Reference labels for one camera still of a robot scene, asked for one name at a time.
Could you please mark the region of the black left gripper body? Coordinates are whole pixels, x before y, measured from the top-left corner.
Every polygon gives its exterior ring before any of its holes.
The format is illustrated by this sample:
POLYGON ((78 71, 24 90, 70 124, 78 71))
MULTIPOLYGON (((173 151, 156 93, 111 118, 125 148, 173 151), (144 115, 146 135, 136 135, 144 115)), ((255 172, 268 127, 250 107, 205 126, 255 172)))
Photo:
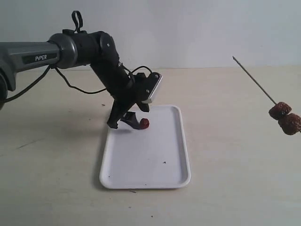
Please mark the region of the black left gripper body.
POLYGON ((90 67, 113 97, 111 113, 125 113, 134 104, 143 112, 150 111, 149 105, 138 97, 138 90, 148 79, 145 73, 127 73, 124 66, 101 58, 91 59, 90 67))

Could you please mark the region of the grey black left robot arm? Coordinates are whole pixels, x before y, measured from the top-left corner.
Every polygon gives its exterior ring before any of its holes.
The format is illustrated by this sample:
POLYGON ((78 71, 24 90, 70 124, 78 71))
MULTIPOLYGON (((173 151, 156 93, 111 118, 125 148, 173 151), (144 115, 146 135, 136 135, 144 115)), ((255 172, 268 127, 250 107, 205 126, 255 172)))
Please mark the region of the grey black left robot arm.
POLYGON ((146 118, 140 121, 130 108, 136 104, 143 112, 149 105, 138 97, 138 88, 146 76, 135 80, 133 73, 119 60, 113 38, 105 32, 75 33, 64 30, 54 34, 47 42, 2 42, 0 44, 0 105, 13 101, 35 86, 50 69, 59 71, 89 65, 113 97, 114 102, 107 124, 117 129, 123 121, 134 129, 149 127, 146 118), (31 85, 13 97, 9 91, 16 89, 16 74, 34 68, 46 67, 45 72, 31 85))

